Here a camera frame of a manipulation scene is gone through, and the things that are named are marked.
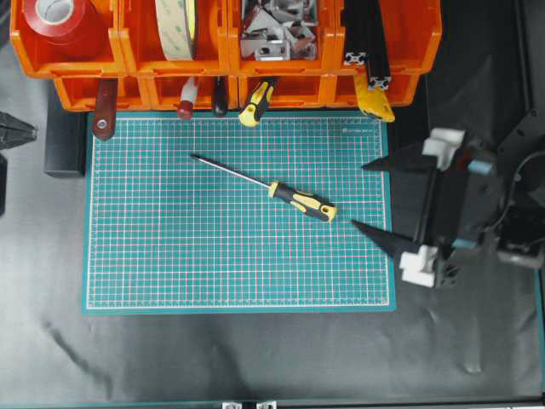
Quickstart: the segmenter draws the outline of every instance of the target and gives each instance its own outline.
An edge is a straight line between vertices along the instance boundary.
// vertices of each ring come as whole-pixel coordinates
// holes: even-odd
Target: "tape roll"
[[[197,45],[196,0],[155,0],[161,47],[167,60],[193,60]]]
[[[95,57],[108,39],[91,0],[24,0],[23,14],[34,32],[72,57]]]

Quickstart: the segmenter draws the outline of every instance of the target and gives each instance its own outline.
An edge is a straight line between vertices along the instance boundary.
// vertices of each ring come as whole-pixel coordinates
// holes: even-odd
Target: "black table surface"
[[[508,0],[443,2],[445,35],[428,75],[432,126],[495,141],[521,116]],[[0,110],[38,140],[4,152],[0,218],[0,405],[276,399],[325,402],[519,400],[541,395],[531,272],[493,254],[450,291],[399,280],[376,314],[84,317],[84,180],[42,172],[46,83],[0,50]],[[402,144],[426,135],[397,130]],[[411,233],[423,180],[393,178],[393,226]]]

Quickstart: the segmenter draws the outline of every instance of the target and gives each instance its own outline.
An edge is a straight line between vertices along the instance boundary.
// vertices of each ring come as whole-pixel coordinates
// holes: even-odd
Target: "cutting mat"
[[[118,114],[91,136],[83,311],[87,314],[394,309],[393,267],[350,220],[390,228],[387,176],[362,164],[387,153],[386,127],[356,112],[270,112],[180,121]],[[189,158],[200,153],[339,208],[333,223]]]

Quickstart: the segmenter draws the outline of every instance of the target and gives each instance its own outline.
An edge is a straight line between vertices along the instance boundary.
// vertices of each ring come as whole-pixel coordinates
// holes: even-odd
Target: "double-sided tape roll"
[[[161,47],[167,60],[193,60],[197,45],[197,0],[155,0]]]

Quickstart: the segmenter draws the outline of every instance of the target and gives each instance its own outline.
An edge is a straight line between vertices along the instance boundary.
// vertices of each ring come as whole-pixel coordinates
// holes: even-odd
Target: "red tape roll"
[[[90,0],[24,0],[23,13],[33,31],[71,57],[96,57],[108,39]]]

